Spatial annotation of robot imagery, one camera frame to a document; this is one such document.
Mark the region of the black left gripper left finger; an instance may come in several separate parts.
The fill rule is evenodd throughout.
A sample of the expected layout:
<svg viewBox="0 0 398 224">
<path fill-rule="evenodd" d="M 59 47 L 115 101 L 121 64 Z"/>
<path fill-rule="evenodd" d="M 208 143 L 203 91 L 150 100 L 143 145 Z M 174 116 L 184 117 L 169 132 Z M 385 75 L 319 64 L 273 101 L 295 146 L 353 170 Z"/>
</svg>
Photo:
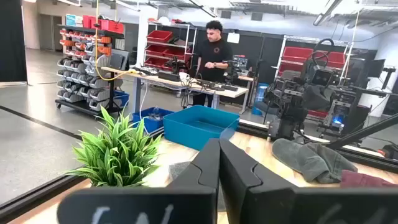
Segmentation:
<svg viewBox="0 0 398 224">
<path fill-rule="evenodd" d="M 59 224 L 216 224 L 220 141 L 210 139 L 166 187 L 92 187 L 66 196 Z"/>
</svg>

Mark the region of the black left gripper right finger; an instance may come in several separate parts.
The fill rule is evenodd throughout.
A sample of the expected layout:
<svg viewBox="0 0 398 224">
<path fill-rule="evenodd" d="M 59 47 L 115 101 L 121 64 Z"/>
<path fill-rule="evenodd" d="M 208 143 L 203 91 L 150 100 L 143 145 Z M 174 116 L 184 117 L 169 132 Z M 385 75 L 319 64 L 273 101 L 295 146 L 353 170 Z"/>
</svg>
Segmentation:
<svg viewBox="0 0 398 224">
<path fill-rule="evenodd" d="M 229 224 L 398 224 L 398 188 L 297 187 L 220 140 Z"/>
</svg>

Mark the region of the grey-green cap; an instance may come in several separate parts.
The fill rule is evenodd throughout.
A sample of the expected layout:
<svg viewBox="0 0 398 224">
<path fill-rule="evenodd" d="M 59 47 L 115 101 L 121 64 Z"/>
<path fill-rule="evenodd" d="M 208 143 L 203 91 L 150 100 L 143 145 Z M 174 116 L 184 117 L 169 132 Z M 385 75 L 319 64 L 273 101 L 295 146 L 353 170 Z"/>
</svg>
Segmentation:
<svg viewBox="0 0 398 224">
<path fill-rule="evenodd" d="M 356 166 L 336 151 L 317 143 L 299 144 L 286 139 L 273 142 L 272 153 L 289 168 L 301 173 L 306 182 L 336 184 L 343 171 L 357 172 Z"/>
</svg>

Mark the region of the grey cloth piece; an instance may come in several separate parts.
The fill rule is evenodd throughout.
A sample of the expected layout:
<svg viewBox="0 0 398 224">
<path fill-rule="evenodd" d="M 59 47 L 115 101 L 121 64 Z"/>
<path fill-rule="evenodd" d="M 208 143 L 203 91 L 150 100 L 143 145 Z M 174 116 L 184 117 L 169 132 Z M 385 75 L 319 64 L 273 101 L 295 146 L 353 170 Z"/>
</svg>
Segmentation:
<svg viewBox="0 0 398 224">
<path fill-rule="evenodd" d="M 175 180 L 188 166 L 190 162 L 178 162 L 169 165 L 169 175 L 171 180 Z"/>
</svg>

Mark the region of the large teal plastic bin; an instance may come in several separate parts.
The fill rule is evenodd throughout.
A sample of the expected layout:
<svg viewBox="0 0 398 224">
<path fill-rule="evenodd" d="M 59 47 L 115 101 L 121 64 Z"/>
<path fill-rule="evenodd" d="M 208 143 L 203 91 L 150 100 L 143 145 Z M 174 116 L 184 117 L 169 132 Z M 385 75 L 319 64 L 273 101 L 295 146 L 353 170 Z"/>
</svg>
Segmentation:
<svg viewBox="0 0 398 224">
<path fill-rule="evenodd" d="M 239 119 L 235 113 L 195 105 L 165 116 L 164 134 L 169 141 L 200 151 L 209 139 L 229 140 Z"/>
</svg>

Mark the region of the green artificial plant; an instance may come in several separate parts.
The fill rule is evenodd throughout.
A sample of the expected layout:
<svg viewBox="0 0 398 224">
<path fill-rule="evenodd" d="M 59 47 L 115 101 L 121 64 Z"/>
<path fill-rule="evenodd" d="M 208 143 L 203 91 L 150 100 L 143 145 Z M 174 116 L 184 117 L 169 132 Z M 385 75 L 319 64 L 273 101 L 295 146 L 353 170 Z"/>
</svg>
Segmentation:
<svg viewBox="0 0 398 224">
<path fill-rule="evenodd" d="M 66 175 L 90 179 L 94 187 L 137 187 L 159 166 L 159 145 L 162 136 L 145 132 L 145 123 L 129 122 L 127 116 L 113 118 L 101 108 L 103 129 L 98 134 L 80 131 L 78 147 L 72 147 L 82 167 L 67 171 Z"/>
</svg>

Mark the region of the small blue plastic bin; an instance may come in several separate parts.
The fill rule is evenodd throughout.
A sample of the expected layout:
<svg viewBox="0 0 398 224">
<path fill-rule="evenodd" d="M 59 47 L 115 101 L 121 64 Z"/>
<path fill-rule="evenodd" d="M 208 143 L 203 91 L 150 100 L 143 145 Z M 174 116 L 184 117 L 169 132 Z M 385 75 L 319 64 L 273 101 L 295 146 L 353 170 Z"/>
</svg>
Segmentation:
<svg viewBox="0 0 398 224">
<path fill-rule="evenodd" d="M 161 128 L 164 125 L 164 117 L 172 113 L 174 112 L 159 108 L 157 106 L 151 107 L 140 112 L 133 113 L 132 122 L 134 123 L 134 126 L 137 126 L 140 120 L 143 118 L 146 131 L 148 133 L 152 133 Z"/>
</svg>

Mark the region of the blue water jug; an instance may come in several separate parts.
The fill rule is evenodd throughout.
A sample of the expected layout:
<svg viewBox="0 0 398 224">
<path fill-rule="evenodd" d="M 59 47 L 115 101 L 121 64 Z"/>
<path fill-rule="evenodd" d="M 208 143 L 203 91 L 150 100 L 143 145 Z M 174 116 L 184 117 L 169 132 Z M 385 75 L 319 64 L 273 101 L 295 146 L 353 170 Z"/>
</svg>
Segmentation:
<svg viewBox="0 0 398 224">
<path fill-rule="evenodd" d="M 261 102 L 264 99 L 264 94 L 267 90 L 267 87 L 269 85 L 267 83 L 258 83 L 257 87 L 256 87 L 256 93 L 254 95 L 254 101 L 253 101 L 253 105 L 252 105 L 252 114 L 254 115 L 261 115 L 262 112 L 260 109 L 258 109 L 255 104 L 257 102 Z"/>
</svg>

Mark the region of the maroon cap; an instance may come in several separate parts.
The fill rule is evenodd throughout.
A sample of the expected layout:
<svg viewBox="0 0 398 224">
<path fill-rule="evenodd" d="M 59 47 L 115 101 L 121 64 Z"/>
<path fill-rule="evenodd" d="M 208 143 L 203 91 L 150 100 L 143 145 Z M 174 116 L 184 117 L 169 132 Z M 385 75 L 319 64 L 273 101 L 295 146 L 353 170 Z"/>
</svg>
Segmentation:
<svg viewBox="0 0 398 224">
<path fill-rule="evenodd" d="M 340 187 L 398 187 L 379 177 L 343 170 Z"/>
</svg>

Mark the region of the wooden workbench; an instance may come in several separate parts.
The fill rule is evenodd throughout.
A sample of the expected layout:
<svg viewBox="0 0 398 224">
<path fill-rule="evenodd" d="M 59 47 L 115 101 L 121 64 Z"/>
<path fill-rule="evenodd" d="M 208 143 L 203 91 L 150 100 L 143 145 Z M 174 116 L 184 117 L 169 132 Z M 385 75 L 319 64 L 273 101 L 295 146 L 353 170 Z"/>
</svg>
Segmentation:
<svg viewBox="0 0 398 224">
<path fill-rule="evenodd" d="M 194 79 L 193 81 L 187 81 L 187 82 L 174 82 L 170 80 L 165 80 L 161 79 L 158 76 L 155 75 L 140 75 L 136 73 L 132 73 L 131 71 L 122 71 L 122 70 L 117 70 L 114 68 L 110 67 L 101 67 L 102 70 L 110 72 L 112 75 L 115 73 L 118 74 L 119 76 L 123 75 L 128 75 L 130 77 L 133 77 L 133 94 L 131 96 L 131 105 L 133 108 L 133 112 L 140 112 L 142 109 L 142 103 L 141 103 L 141 81 L 144 80 L 146 83 L 155 83 L 155 84 L 164 84 L 167 88 L 179 88 L 179 89 L 186 89 L 186 90 L 192 90 L 196 92 L 204 92 L 207 94 L 213 94 L 214 101 L 213 101 L 213 108 L 218 107 L 218 103 L 216 102 L 216 97 L 217 96 L 225 96 L 229 98 L 237 98 L 241 95 L 244 95 L 244 101 L 243 101 L 243 107 L 239 111 L 239 114 L 243 114 L 247 110 L 247 101 L 249 97 L 249 89 L 244 88 L 244 87 L 239 87 L 237 91 L 231 91 L 231 90 L 224 90 L 224 91 L 217 91 L 217 90 L 206 90 L 204 87 L 200 86 L 197 84 L 197 81 Z"/>
</svg>

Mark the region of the black machine with blue light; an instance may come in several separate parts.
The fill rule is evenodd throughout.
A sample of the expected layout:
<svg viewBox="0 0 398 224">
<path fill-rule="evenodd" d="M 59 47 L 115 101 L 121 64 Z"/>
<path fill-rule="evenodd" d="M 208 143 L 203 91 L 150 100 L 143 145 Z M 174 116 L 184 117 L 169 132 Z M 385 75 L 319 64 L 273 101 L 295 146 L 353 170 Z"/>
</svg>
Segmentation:
<svg viewBox="0 0 398 224">
<path fill-rule="evenodd" d="M 347 87 L 328 87 L 330 107 L 326 118 L 318 125 L 319 138 L 340 138 L 364 127 L 372 106 L 359 104 L 359 93 Z"/>
</svg>

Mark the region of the person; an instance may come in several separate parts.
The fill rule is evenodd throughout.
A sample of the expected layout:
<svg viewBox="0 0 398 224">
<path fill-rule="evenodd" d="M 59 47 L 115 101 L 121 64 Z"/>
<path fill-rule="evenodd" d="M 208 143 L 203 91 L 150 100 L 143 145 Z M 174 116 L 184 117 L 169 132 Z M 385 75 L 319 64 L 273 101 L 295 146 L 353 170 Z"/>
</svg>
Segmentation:
<svg viewBox="0 0 398 224">
<path fill-rule="evenodd" d="M 233 58 L 229 43 L 225 41 L 221 33 L 223 26 L 220 21 L 210 21 L 206 24 L 205 39 L 198 48 L 197 73 L 203 80 L 223 83 L 224 73 L 228 68 L 226 61 Z"/>
</svg>

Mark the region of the white rack with red bins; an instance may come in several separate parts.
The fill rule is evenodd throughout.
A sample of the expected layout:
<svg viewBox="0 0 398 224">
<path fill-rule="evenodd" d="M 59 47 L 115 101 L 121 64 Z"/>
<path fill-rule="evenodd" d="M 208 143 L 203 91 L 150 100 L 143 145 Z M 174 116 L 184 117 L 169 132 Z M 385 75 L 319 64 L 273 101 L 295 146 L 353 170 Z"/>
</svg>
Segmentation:
<svg viewBox="0 0 398 224">
<path fill-rule="evenodd" d="M 162 23 L 150 18 L 144 50 L 144 66 L 165 72 L 188 72 L 192 66 L 198 29 L 189 22 L 172 19 Z"/>
</svg>

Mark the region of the black cart with grey bins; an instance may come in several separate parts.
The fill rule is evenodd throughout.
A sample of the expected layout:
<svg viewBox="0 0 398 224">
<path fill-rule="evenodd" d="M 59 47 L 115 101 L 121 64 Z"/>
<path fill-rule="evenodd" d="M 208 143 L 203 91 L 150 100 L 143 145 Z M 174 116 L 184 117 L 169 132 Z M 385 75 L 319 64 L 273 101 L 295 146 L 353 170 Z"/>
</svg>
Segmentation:
<svg viewBox="0 0 398 224">
<path fill-rule="evenodd" d="M 57 108 L 65 106 L 92 116 L 99 116 L 102 107 L 109 113 L 124 108 L 129 95 L 121 90 L 123 80 L 101 69 L 128 68 L 124 31 L 123 23 L 103 16 L 66 16 L 59 30 L 65 56 L 57 62 Z"/>
</svg>

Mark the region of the black monitor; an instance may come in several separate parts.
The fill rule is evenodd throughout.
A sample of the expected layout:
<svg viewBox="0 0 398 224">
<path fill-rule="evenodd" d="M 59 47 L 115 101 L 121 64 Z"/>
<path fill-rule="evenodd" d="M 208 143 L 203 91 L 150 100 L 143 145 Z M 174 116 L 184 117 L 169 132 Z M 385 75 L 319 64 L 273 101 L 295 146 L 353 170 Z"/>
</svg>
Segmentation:
<svg viewBox="0 0 398 224">
<path fill-rule="evenodd" d="M 367 76 L 369 78 L 379 78 L 381 76 L 381 73 L 383 72 L 384 63 L 385 63 L 384 59 L 372 60 L 369 63 Z"/>
</svg>

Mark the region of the black diagonal frame strut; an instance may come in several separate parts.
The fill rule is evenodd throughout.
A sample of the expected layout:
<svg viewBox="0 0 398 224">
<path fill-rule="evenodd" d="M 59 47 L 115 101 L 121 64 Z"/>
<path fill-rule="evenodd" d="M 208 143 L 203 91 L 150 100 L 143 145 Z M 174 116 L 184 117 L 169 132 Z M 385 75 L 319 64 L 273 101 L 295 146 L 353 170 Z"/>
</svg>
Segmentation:
<svg viewBox="0 0 398 224">
<path fill-rule="evenodd" d="M 366 128 L 360 129 L 360 130 L 355 131 L 349 135 L 346 135 L 345 137 L 343 137 L 341 139 L 338 139 L 333 142 L 329 142 L 328 144 L 326 144 L 326 147 L 329 147 L 330 149 L 337 150 L 347 144 L 356 142 L 357 140 L 365 138 L 366 136 L 372 135 L 376 132 L 382 131 L 383 129 L 387 129 L 396 124 L 398 124 L 398 113 L 395 114 L 394 116 L 384 119 L 378 123 L 372 124 Z"/>
</svg>

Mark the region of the black table side rail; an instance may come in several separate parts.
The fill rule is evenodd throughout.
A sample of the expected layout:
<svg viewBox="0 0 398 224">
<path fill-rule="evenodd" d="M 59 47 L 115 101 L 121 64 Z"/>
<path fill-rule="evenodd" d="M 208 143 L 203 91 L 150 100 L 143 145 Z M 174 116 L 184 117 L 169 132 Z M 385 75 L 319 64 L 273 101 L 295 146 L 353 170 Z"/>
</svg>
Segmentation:
<svg viewBox="0 0 398 224">
<path fill-rule="evenodd" d="M 84 177 L 61 175 L 16 198 L 0 204 L 0 224 L 6 224 L 12 221 L 84 180 L 86 180 Z"/>
</svg>

